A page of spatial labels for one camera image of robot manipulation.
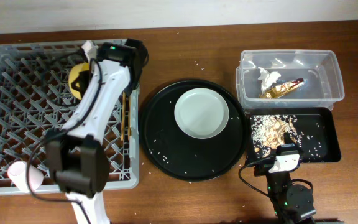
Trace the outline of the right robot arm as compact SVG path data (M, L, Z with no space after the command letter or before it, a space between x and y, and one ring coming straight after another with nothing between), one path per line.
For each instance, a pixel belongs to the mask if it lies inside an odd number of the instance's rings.
M281 223L315 223L313 184L290 177L299 168L303 151L289 133L283 135L283 140L272 158L255 165L254 175L266 177L267 196Z

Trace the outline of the pink cup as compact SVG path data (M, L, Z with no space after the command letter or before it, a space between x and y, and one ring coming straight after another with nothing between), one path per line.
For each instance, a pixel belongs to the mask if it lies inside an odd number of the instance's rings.
M7 174L13 184L21 191L29 193L29 188L26 181L26 170L27 163L26 161L16 161L13 162L8 170ZM44 181L43 173L35 168L34 166L29 167L29 184L33 191L37 190Z

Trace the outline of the food scraps pile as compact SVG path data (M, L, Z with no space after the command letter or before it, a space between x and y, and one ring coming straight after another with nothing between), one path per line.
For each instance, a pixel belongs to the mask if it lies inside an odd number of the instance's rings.
M255 115L251 117L252 145L258 158L265 158L284 144L284 135L301 143L301 134L296 130L296 116L290 115Z

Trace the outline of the yellow bowl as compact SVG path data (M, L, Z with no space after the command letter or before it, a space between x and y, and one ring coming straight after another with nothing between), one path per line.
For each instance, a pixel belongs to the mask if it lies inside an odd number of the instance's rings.
M75 65L68 76L68 86L71 94L78 100L84 96L90 84L91 73L89 63Z

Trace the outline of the gold foil wrapper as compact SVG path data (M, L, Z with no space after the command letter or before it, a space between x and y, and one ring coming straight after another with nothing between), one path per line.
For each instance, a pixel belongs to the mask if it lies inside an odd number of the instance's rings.
M276 85L270 89L268 89L263 94L259 95L259 98L264 99L277 99L281 98L284 95L287 95L293 91L295 91L297 88L304 85L304 79L298 78L296 80L285 82L281 85Z

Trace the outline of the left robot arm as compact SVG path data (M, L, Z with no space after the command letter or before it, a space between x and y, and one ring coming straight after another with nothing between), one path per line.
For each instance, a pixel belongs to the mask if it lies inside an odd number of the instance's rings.
M49 174L73 206L78 223L109 223L103 189L110 164L102 147L104 132L122 93L130 95L139 85L149 53L140 40L124 44L85 42L80 52L88 59L88 78L79 87L81 100L71 118L58 130L49 130L43 141Z

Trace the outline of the white tissue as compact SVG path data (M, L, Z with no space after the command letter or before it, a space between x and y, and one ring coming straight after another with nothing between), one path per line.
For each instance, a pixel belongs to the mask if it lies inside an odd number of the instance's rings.
M281 74L277 71L268 72L266 69L259 67L261 81L261 93L265 93L274 83L281 77Z

